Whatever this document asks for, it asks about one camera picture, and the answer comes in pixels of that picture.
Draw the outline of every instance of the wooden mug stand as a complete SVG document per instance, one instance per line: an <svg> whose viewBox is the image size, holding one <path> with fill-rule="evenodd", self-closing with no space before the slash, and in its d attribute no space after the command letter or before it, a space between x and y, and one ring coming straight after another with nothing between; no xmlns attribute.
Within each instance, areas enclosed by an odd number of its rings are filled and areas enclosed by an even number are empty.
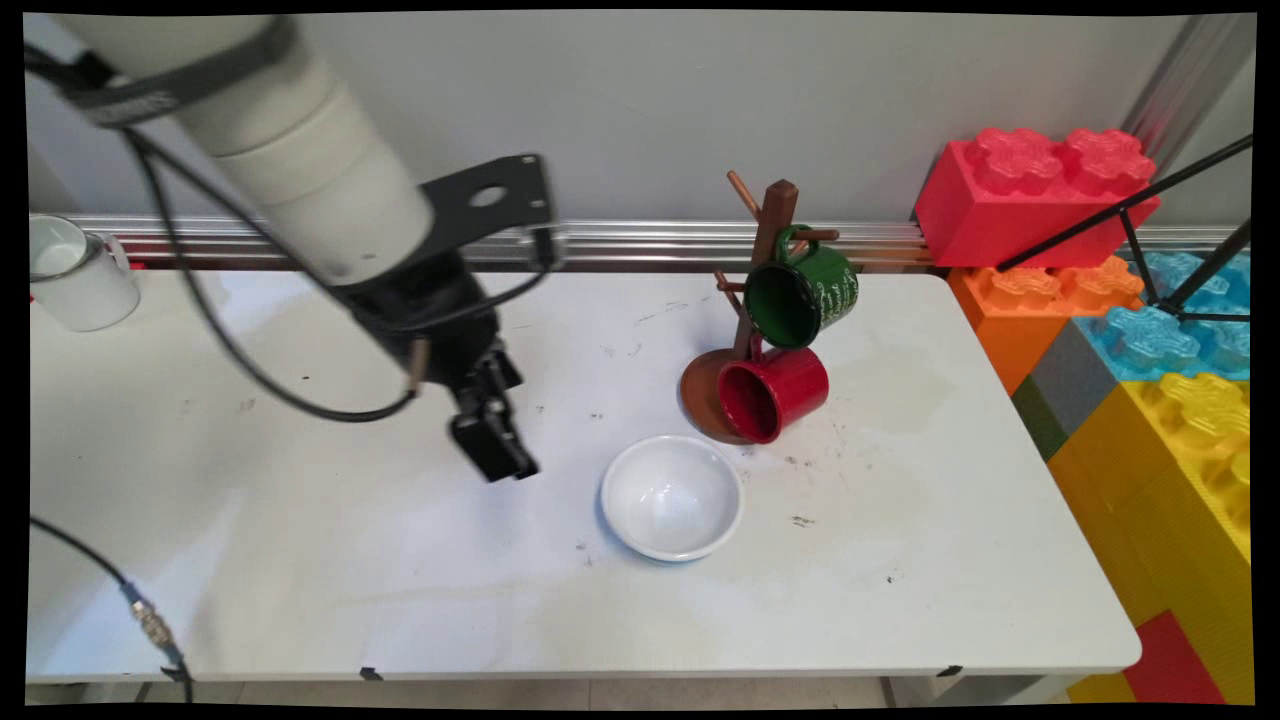
<svg viewBox="0 0 1280 720"><path fill-rule="evenodd" d="M758 206L746 184L733 170L728 172L728 182L737 196L742 199L751 217L755 218L755 245L751 246L751 269L773 259L778 233L791 225L796 211L800 190L785 179L771 184L764 191L764 205ZM796 246L791 254L803 251L810 242L831 242L840 237L840 231L813 229L795 233ZM712 350L695 357L680 377L680 401L685 406L689 420L704 436L727 445L750 445L750 441L737 434L719 404L719 373L727 363L746 360L750 355L751 319L737 301L735 292L742 290L737 283L724 279L724 273L716 272L716 288L728 296L737 313L737 333L733 347Z"/></svg>

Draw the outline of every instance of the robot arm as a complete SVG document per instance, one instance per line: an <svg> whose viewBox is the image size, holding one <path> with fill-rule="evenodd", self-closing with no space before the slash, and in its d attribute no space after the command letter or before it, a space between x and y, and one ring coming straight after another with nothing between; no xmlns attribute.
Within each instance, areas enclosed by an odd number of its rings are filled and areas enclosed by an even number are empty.
<svg viewBox="0 0 1280 720"><path fill-rule="evenodd" d="M417 341L429 341L425 379L453 393L453 438L489 480L538 471L511 420L506 389L521 378L493 310L512 293L486 299L458 254L522 227L536 278L552 268L554 213L538 155L419 187L291 18L56 17L92 49L77 65L106 69L90 90L64 88L70 102L109 128L173 114L389 355L410 369ZM129 82L108 83L113 74ZM493 187L504 191L497 201L476 202Z"/></svg>

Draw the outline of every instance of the white cylindrical arm segment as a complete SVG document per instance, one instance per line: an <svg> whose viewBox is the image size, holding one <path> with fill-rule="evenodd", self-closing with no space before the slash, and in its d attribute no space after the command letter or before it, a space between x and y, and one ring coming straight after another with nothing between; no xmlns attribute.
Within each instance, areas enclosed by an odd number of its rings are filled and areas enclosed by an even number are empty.
<svg viewBox="0 0 1280 720"><path fill-rule="evenodd" d="M106 63L141 79L227 50L266 15L58 15ZM426 237L431 209L349 90L302 38L285 58L174 114L329 283L398 264Z"/></svg>

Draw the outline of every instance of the mug handle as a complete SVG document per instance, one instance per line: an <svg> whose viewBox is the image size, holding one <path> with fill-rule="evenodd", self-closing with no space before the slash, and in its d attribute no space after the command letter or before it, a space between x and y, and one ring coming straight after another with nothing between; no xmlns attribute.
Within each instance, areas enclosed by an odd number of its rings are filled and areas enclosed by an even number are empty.
<svg viewBox="0 0 1280 720"><path fill-rule="evenodd" d="M754 363L756 365L763 365L764 364L764 348L760 346L760 343L763 341L764 341L764 336L762 336L756 331L751 331L751 338L749 341L751 351L750 351L749 357L750 357L751 363Z"/></svg>
<svg viewBox="0 0 1280 720"><path fill-rule="evenodd" d="M780 232L778 233L778 241L777 241L777 249L776 249L776 255L777 255L778 263L783 263L783 264L791 263L791 255L787 252L787 249L791 246L791 237L796 232L799 232L799 231L812 231L812 229L813 228L810 228L809 225L795 224L795 225L790 225L786 229L783 229L782 232ZM808 258L808 256L813 255L817 251L818 251L818 243L817 242L810 242L808 250L804 254L804 256Z"/></svg>
<svg viewBox="0 0 1280 720"><path fill-rule="evenodd" d="M109 232L100 232L93 234L96 234L97 237L102 238L104 242L106 242L106 247L111 251L111 258L115 259L115 265L124 272L124 275L125 277L132 275L133 270L129 269L129 256L124 254L124 245L122 245L120 241L116 240L116 237Z"/></svg>

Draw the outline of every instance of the white table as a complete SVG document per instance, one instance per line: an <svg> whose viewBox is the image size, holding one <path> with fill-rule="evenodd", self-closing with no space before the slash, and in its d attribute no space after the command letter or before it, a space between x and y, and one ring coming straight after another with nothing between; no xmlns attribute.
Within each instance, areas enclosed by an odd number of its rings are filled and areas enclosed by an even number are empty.
<svg viewBox="0 0 1280 720"><path fill-rule="evenodd" d="M813 346L828 402L771 446L721 446L746 484L735 537L659 566L612 537L598 488L627 445L696 434L677 380L733 333L710 277L559 274L503 306L543 471L486 484L443 388L380 423L306 416L221 354L175 273L141 275L104 331L31 309L31 509L138 583L197 679L1038 676L1139 656L937 278L861 279ZM301 278L201 277L287 386L351 410L398 393ZM110 579L35 530L27 623L28 682L164 679Z"/></svg>

